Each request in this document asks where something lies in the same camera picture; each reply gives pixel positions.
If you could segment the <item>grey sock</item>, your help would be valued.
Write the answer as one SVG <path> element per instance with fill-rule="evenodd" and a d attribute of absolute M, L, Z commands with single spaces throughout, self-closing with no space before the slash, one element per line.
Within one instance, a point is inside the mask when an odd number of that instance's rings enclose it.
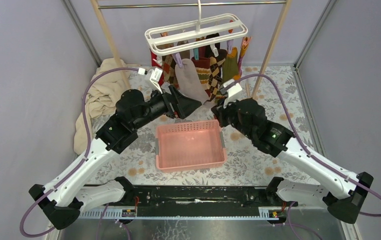
<path fill-rule="evenodd" d="M 209 100 L 207 93 L 200 83 L 200 79 L 194 63 L 188 59 L 182 59 L 182 67 L 175 66 L 175 75 L 179 85 L 179 91 L 191 99 L 204 104 Z"/>

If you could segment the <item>pink plastic basket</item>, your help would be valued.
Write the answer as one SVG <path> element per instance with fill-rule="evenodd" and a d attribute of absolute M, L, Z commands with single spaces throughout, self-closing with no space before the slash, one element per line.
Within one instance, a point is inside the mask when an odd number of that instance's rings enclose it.
<path fill-rule="evenodd" d="M 160 125 L 155 131 L 155 163 L 164 173 L 219 168 L 227 161 L 217 120 Z"/>

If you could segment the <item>striped beige maroon sock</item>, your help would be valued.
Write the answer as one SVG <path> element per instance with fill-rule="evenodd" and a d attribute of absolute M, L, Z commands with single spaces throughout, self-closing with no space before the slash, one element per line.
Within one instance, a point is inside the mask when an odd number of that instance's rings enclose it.
<path fill-rule="evenodd" d="M 205 93 L 210 97 L 210 87 L 209 87 L 209 79 L 211 75 L 211 68 L 210 68 L 210 59 L 206 57 L 199 57 L 198 59 L 195 59 L 195 57 L 191 58 L 191 61 L 193 62 L 198 79 L 200 81 L 200 84 L 203 87 L 203 90 Z"/>

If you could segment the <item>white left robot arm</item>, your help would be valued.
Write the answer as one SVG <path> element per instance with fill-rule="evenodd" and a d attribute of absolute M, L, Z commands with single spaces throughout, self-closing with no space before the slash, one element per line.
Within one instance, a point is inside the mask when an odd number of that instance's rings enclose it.
<path fill-rule="evenodd" d="M 30 188 L 29 194 L 38 201 L 55 229 L 65 229 L 81 213 L 95 207 L 117 202 L 126 206 L 133 201 L 134 186 L 125 177 L 98 186 L 85 185 L 103 165 L 138 138 L 138 129 L 162 115 L 185 119 L 202 105 L 173 85 L 169 90 L 154 90 L 149 100 L 137 89 L 125 91 L 115 105 L 114 115 L 97 131 L 90 147 L 54 180 Z"/>

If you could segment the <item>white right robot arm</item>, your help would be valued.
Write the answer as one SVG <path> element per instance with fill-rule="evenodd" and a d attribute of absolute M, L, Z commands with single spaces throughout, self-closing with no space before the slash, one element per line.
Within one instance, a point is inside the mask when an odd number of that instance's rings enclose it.
<path fill-rule="evenodd" d="M 265 189 L 268 204 L 297 202 L 327 209 L 333 217 L 348 224 L 357 221 L 374 180 L 369 173 L 345 170 L 300 143 L 294 132 L 268 120 L 264 107 L 253 99 L 227 105 L 219 102 L 211 112 L 221 127 L 232 126 L 260 152 L 294 165 L 318 182 L 298 183 L 274 177 Z"/>

